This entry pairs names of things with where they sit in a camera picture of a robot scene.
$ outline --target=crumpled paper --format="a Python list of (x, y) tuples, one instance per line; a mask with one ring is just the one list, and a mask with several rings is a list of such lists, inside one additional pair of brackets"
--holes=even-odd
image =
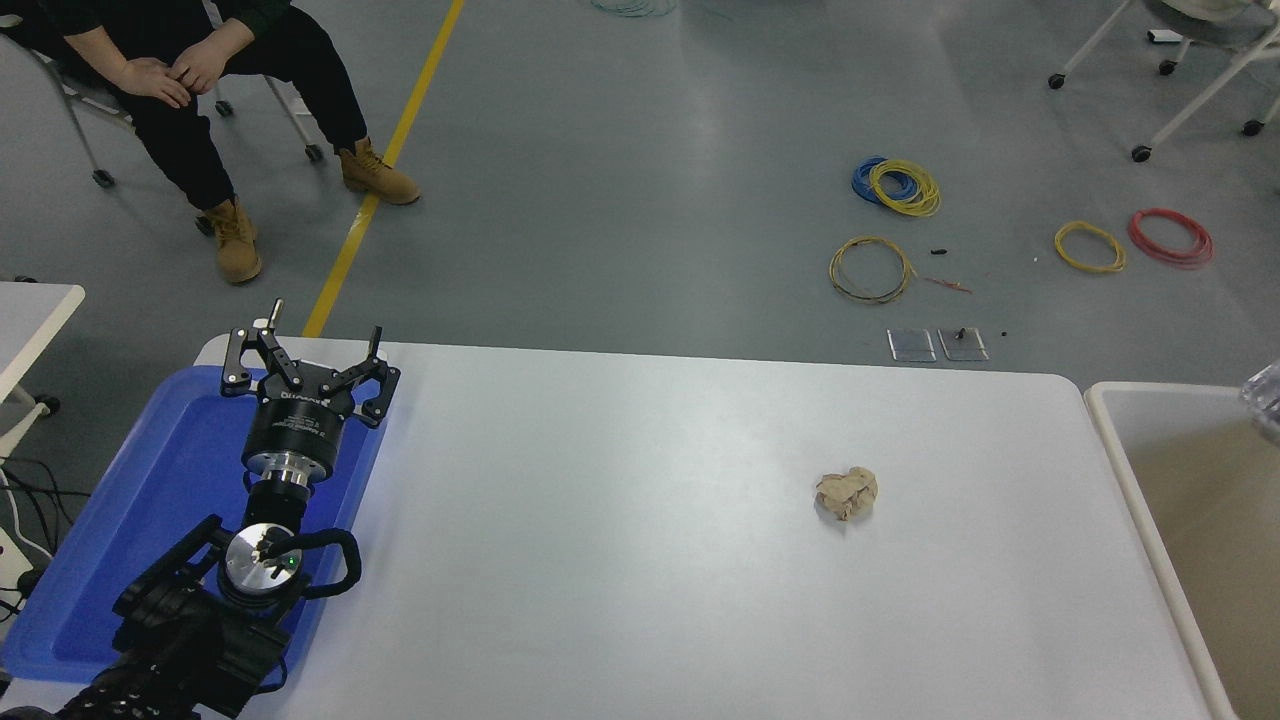
[(818, 483), (818, 502), (836, 514), (838, 520), (849, 520), (854, 515), (870, 509), (879, 495), (876, 473), (867, 468), (850, 468), (840, 475), (823, 475)]

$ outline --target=chair wheel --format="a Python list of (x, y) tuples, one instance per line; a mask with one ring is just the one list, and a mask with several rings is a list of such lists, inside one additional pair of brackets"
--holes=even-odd
[(51, 395), (37, 395), (33, 400), (49, 409), (46, 415), (56, 415), (63, 409), (63, 401)]

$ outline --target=yellow floor line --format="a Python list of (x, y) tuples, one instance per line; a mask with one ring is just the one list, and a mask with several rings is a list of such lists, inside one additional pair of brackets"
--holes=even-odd
[[(413, 120), (417, 119), (417, 110), (422, 106), (422, 99), (426, 97), (426, 88), (431, 86), (431, 77), (435, 76), (435, 68), (440, 64), (440, 56), (444, 55), (444, 46), (449, 44), (449, 36), (453, 35), (453, 26), (458, 22), (458, 13), (462, 12), (463, 3), (465, 0), (453, 0), (449, 13), (444, 15), (444, 24), (440, 26), (435, 44), (431, 45), (431, 53), (426, 56), (422, 72), (417, 76), (413, 94), (410, 95), (404, 111), (401, 113), (399, 123), (396, 126), (396, 132), (392, 135), (392, 141), (387, 145), (384, 158), (388, 165), (396, 164), (396, 159), (399, 158), (399, 152), (404, 147), (404, 140), (408, 137), (410, 128), (413, 127)], [(329, 270), (329, 278), (320, 291), (320, 297), (316, 299), (315, 307), (311, 309), (306, 327), (302, 328), (302, 337), (320, 337), (320, 333), (324, 332), (324, 325), (329, 322), (329, 313), (333, 311), (333, 305), (338, 301), (342, 283), (347, 281), (347, 273), (351, 270), (352, 263), (356, 261), (356, 252), (360, 251), (360, 243), (365, 240), (365, 232), (369, 229), (369, 223), (374, 219), (376, 210), (378, 197), (372, 193), (365, 195), (365, 201), (360, 204), (360, 211), (356, 213), (356, 219), (347, 232), (347, 241), (342, 245), (338, 259), (333, 263), (333, 269)]]

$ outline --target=blue tray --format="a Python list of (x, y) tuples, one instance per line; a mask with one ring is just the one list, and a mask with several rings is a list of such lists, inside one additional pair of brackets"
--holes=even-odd
[[(118, 657), (111, 638), (122, 620), (111, 605), (120, 592), (207, 515), (239, 528), (247, 498), (239, 456), (256, 402), (221, 397), (220, 375), (221, 368), (188, 368), (156, 389), (5, 639), (5, 670), (88, 683)], [(347, 423), (338, 464), (316, 486), (303, 532), (351, 528), (383, 434)], [(340, 560), (335, 547), (308, 552), (303, 569), (316, 583), (332, 582)], [(302, 664), (323, 603), (302, 601), (280, 624), (293, 634), (291, 673)]]

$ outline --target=chair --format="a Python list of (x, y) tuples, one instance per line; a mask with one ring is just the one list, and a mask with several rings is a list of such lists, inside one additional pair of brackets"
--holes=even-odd
[[(52, 23), (38, 9), (35, 0), (0, 0), (0, 37), (13, 42), (19, 50), (28, 55), (40, 69), (49, 77), (54, 86), (54, 92), (63, 101), (67, 117), (70, 118), (72, 127), (79, 137), (84, 154), (88, 155), (93, 168), (93, 182), (101, 188), (115, 186), (111, 173), (102, 169), (93, 149), (90, 146), (84, 129), (81, 127), (74, 108), (79, 108), (95, 117), (102, 118), (128, 132), (133, 132), (133, 124), (128, 113), (120, 106), (115, 97), (108, 91), (108, 81), (97, 74), (81, 56), (58, 35)], [(262, 76), (266, 86), (271, 90), (284, 114), (293, 123), (298, 137), (302, 140), (303, 151), (312, 163), (324, 160), (324, 151), (312, 142), (307, 129), (298, 122), (289, 101), (280, 92), (275, 79)], [(232, 104), (223, 99), (221, 90), (214, 87), (214, 109), (219, 115), (228, 118), (236, 113)], [(196, 219), (200, 232), (212, 234), (212, 227), (204, 215)]]
[[(1050, 76), (1048, 86), (1059, 90), (1066, 82), (1066, 76), (1075, 69), (1089, 51), (1102, 40), (1103, 36), (1116, 24), (1124, 14), (1138, 0), (1124, 0), (1124, 3), (1111, 14), (1102, 27), (1080, 47), (1075, 55), (1068, 60), (1061, 72)], [(1187, 118), (1201, 108), (1210, 97), (1222, 88), (1249, 63), (1260, 60), (1272, 60), (1280, 58), (1280, 15), (1274, 12), (1274, 5), (1280, 5), (1280, 0), (1142, 0), (1142, 4), (1151, 14), (1156, 15), (1170, 29), (1183, 37), (1179, 44), (1178, 55), (1172, 60), (1160, 63), (1160, 74), (1167, 76), (1174, 72), (1178, 63), (1187, 56), (1187, 50), (1194, 42), (1226, 50), (1234, 58), (1231, 64), (1213, 82), (1208, 85), (1194, 100), (1192, 100), (1174, 119), (1169, 120), (1147, 145), (1134, 147), (1129, 155), (1135, 163), (1144, 163), (1151, 158), (1152, 150), (1169, 138)], [(1261, 120), (1247, 122), (1242, 132), (1247, 136), (1258, 135), (1262, 127), (1280, 111), (1280, 99), (1271, 104)]]

